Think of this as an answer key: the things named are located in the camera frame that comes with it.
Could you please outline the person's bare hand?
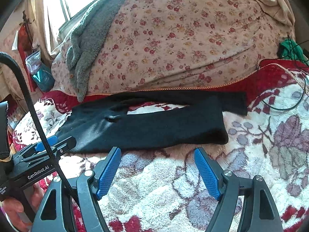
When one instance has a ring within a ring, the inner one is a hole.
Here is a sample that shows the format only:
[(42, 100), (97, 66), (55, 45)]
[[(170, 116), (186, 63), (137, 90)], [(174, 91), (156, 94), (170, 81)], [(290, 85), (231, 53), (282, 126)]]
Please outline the person's bare hand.
[[(40, 187), (40, 184), (38, 182), (33, 185), (33, 189), (34, 192), (30, 200), (34, 209), (37, 210), (44, 196), (44, 190)], [(24, 232), (29, 231), (28, 228), (30, 224), (23, 222), (19, 217), (19, 213), (24, 212), (24, 207), (21, 202), (14, 198), (8, 198), (3, 201), (3, 209), (8, 215), (10, 222), (16, 229)]]

